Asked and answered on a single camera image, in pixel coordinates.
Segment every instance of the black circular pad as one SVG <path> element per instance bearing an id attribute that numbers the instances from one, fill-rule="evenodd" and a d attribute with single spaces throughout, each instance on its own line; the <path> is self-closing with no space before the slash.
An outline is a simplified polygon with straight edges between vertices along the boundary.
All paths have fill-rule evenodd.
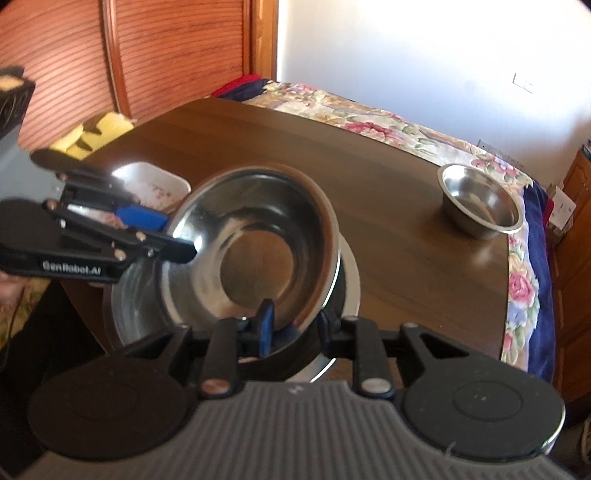
<path id="1" fill-rule="evenodd" d="M 29 405 L 39 441 L 61 455 L 115 460 L 146 452 L 181 426 L 183 387 L 154 362 L 111 357 L 59 375 Z"/>
<path id="2" fill-rule="evenodd" d="M 543 452 L 564 418 L 551 385 L 478 353 L 429 362 L 406 392 L 403 411 L 432 445 L 487 462 Z"/>

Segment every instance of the bowl rim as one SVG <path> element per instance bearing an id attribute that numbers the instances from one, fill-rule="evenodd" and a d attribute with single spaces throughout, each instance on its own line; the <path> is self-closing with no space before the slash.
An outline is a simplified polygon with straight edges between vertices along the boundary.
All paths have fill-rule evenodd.
<path id="1" fill-rule="evenodd" d="M 164 231 L 168 235 L 172 235 L 176 227 L 181 224 L 183 219 L 188 214 L 191 205 L 199 197 L 203 196 L 209 190 L 214 188 L 217 184 L 231 180 L 233 177 L 239 177 L 248 172 L 253 175 L 262 174 L 275 177 L 279 176 L 289 181 L 296 182 L 311 196 L 311 199 L 318 211 L 320 224 L 322 226 L 322 235 L 325 239 L 322 267 L 320 270 L 320 275 L 318 276 L 316 288 L 314 289 L 312 295 L 308 297 L 308 301 L 302 305 L 298 316 L 292 321 L 292 325 L 295 326 L 300 332 L 303 332 L 310 326 L 318 313 L 328 302 L 330 294 L 332 293 L 332 290 L 335 286 L 340 264 L 340 233 L 335 210 L 333 209 L 333 206 L 324 191 L 308 175 L 302 173 L 300 170 L 296 170 L 295 168 L 275 163 L 253 163 L 245 164 L 239 167 L 221 169 L 214 175 L 203 180 L 183 200 L 175 214 L 169 219 Z M 164 291 L 164 270 L 164 264 L 162 264 L 160 268 L 157 269 L 157 288 L 167 314 L 174 323 L 179 323 L 182 322 L 182 319 L 180 318 L 177 309 L 174 307 L 174 302 L 171 298 L 170 291 Z"/>
<path id="2" fill-rule="evenodd" d="M 475 172 L 477 172 L 480 175 L 483 175 L 484 177 L 489 178 L 490 180 L 492 180 L 496 185 L 499 186 L 499 188 L 502 188 L 511 198 L 511 201 L 513 202 L 513 204 L 515 205 L 515 208 L 517 209 L 517 221 L 513 224 L 513 225 L 509 225 L 509 226 L 503 226 L 503 225 L 497 225 L 495 223 L 490 223 L 487 222 L 486 220 L 480 218 L 478 215 L 476 215 L 475 213 L 472 213 L 470 210 L 468 210 L 466 207 L 464 207 L 460 202 L 458 202 L 456 200 L 456 198 L 450 193 L 449 189 L 447 188 L 447 186 L 445 185 L 445 182 L 443 181 L 443 174 L 444 172 L 451 167 L 462 167 L 465 168 L 466 170 L 473 170 Z M 473 167 L 471 165 L 465 165 L 463 163 L 448 163 L 445 165 L 442 165 L 441 167 L 439 167 L 439 169 L 437 170 L 437 180 L 439 181 L 439 187 L 441 188 L 441 190 L 443 191 L 444 195 L 467 217 L 471 218 L 472 220 L 474 220 L 475 222 L 479 223 L 480 225 L 493 230 L 495 232 L 499 232 L 499 233 L 506 233 L 506 234 L 512 234 L 512 233 L 517 233 L 521 227 L 523 226 L 523 222 L 524 222 L 524 215 L 523 215 L 523 211 L 521 209 L 521 206 L 519 205 L 519 203 L 515 200 L 515 196 L 513 193 L 511 193 L 508 189 L 505 188 L 505 186 L 499 182 L 496 178 L 492 177 L 491 175 L 489 175 L 487 172 L 482 171 L 479 168 Z"/>

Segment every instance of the pink flower pattern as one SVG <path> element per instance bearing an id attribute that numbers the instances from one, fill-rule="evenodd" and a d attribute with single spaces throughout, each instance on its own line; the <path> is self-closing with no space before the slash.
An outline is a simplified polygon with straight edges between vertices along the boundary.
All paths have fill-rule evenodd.
<path id="1" fill-rule="evenodd" d="M 535 290 L 525 275 L 512 273 L 509 275 L 509 296 L 516 302 L 530 307 L 534 302 Z"/>

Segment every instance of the small metal bowl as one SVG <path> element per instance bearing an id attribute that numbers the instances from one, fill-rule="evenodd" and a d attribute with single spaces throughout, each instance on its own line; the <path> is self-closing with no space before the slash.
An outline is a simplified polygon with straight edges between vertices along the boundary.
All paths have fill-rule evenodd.
<path id="1" fill-rule="evenodd" d="M 516 233 L 523 225 L 523 212 L 513 196 L 486 173 L 450 164 L 439 168 L 437 177 L 443 209 L 472 237 L 489 239 L 499 233 Z"/>

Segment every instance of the dark wood tabletop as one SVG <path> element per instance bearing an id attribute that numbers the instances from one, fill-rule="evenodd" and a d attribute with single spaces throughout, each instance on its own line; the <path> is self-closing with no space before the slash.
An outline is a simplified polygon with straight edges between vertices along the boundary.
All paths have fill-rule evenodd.
<path id="1" fill-rule="evenodd" d="M 295 167 L 326 192 L 361 275 L 360 314 L 383 329 L 428 326 L 499 358 L 504 335 L 508 245 L 474 240 L 441 209 L 437 166 L 394 147 L 287 113 L 203 99 L 149 121 L 92 154 L 113 170 L 147 161 L 194 187 L 241 164 Z M 65 283 L 104 344 L 100 290 Z"/>

